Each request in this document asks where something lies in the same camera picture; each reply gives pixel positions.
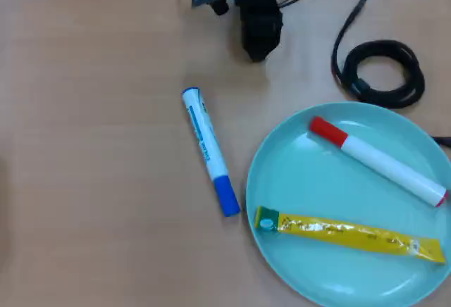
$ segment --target yellow packet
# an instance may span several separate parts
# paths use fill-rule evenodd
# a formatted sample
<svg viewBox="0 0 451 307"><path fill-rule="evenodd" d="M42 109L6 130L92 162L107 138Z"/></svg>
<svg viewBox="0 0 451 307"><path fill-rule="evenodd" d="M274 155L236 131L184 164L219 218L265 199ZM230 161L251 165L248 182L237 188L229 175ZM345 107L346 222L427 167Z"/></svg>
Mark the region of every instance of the yellow packet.
<svg viewBox="0 0 451 307"><path fill-rule="evenodd" d="M409 235L343 221L304 217L280 213L259 206L255 228L331 242L363 251L415 256L420 259L445 263L437 239Z"/></svg>

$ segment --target light blue plate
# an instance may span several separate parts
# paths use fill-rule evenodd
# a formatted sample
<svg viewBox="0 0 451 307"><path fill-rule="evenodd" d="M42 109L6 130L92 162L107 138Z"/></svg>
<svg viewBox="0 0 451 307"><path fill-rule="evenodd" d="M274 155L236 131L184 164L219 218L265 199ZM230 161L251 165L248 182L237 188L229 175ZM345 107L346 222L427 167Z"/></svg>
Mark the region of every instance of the light blue plate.
<svg viewBox="0 0 451 307"><path fill-rule="evenodd" d="M424 203L309 133L320 115L451 188L451 163L440 147L402 116L357 102L296 113L265 138L247 179L249 224L264 258L293 289L321 306L411 306L450 272L451 203ZM254 229L258 205L286 213L345 220L440 240L438 265Z"/></svg>

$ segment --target table surface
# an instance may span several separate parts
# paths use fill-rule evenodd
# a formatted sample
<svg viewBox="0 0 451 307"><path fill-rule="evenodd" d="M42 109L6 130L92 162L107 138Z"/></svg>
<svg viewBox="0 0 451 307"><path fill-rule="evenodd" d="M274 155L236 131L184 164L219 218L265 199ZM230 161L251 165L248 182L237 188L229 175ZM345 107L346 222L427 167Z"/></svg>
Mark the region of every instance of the table surface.
<svg viewBox="0 0 451 307"><path fill-rule="evenodd" d="M190 0L0 0L0 305L313 306L265 264L244 215L224 220L180 92L202 88L240 201L262 139L346 99L330 50L358 0L284 12L262 64L236 10ZM416 52L421 101L401 114L451 134L451 0L369 0L346 52L393 38ZM362 74L402 82L385 60ZM421 306L444 306L447 281Z"/></svg>

